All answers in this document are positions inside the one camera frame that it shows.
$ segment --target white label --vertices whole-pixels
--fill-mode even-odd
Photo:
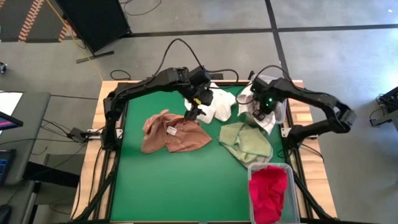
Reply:
[[[175,133],[177,132],[177,130],[175,128],[169,126],[169,127],[167,127],[166,132],[174,136]]]

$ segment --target red cloth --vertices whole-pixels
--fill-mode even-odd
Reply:
[[[268,166],[252,174],[249,191],[257,224],[280,220],[286,188],[287,174],[284,169]]]

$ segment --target computer screen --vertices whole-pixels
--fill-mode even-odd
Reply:
[[[12,116],[6,115],[3,112],[0,112],[0,131],[11,129],[11,128],[18,128],[24,125],[24,123]]]

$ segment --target wooden table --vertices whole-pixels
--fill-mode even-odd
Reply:
[[[230,80],[218,80],[217,82],[231,82]],[[101,91],[98,97],[98,103],[94,115],[93,120],[93,129],[102,128],[105,125],[105,116],[103,111],[103,99],[107,97],[108,93],[113,91],[117,85],[118,81],[104,81],[102,83]],[[303,82],[300,80],[295,80],[294,83],[297,86],[303,87]],[[312,116],[310,113],[310,107],[305,103],[301,103],[296,100],[289,100],[290,109],[293,116],[294,124],[301,125],[309,125],[312,123]],[[316,149],[320,152],[318,140],[305,140],[304,144]],[[74,217],[77,217],[81,214],[81,212],[85,209],[89,202],[89,195],[91,189],[91,183],[93,182],[93,189],[91,193],[91,198],[93,198],[94,194],[98,189],[98,184],[100,182],[100,174],[101,169],[104,162],[104,151],[100,150],[99,159],[97,165],[95,167],[95,160],[97,153],[100,149],[101,142],[100,140],[90,141],[87,146],[86,156],[83,163],[83,168],[81,171],[81,182],[80,182],[80,199],[77,205],[77,195],[75,197],[75,204],[73,206],[73,210],[77,206],[77,211]],[[333,199],[331,197],[331,192],[329,188],[328,178],[326,176],[325,166],[323,165],[322,159],[314,154],[313,152],[306,149],[304,146],[300,148],[301,152],[301,160],[304,169],[305,178],[307,181],[307,187],[311,194],[315,197],[317,202],[323,207],[323,209],[331,216],[336,217],[335,206],[333,203]],[[292,163],[295,167],[295,160],[291,157]],[[108,172],[112,167],[113,159],[108,161]],[[303,197],[299,189],[297,189],[298,196],[298,204],[300,207],[301,214],[305,214],[305,207],[303,203]],[[101,202],[99,218],[105,217],[106,212],[106,203],[108,202],[108,190],[103,195],[103,199]]]

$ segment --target tag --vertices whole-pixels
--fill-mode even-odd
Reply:
[[[175,133],[177,132],[177,130],[175,128],[169,126],[169,127],[167,127],[166,132],[174,136]]]
[[[253,111],[253,116],[259,121],[262,121],[264,118],[266,118],[266,114],[260,110]]]

